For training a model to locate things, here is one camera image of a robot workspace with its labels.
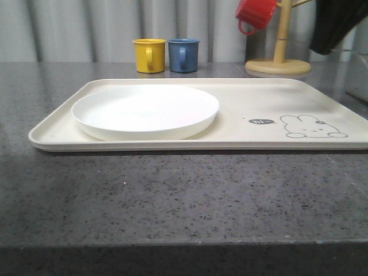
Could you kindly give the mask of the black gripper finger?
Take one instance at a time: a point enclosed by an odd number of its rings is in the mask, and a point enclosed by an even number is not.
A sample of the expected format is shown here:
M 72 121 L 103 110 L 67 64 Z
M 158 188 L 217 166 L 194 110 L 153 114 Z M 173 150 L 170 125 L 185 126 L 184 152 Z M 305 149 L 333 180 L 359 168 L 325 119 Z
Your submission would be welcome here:
M 329 54 L 357 24 L 367 17 L 367 0 L 316 1 L 316 19 L 309 49 Z

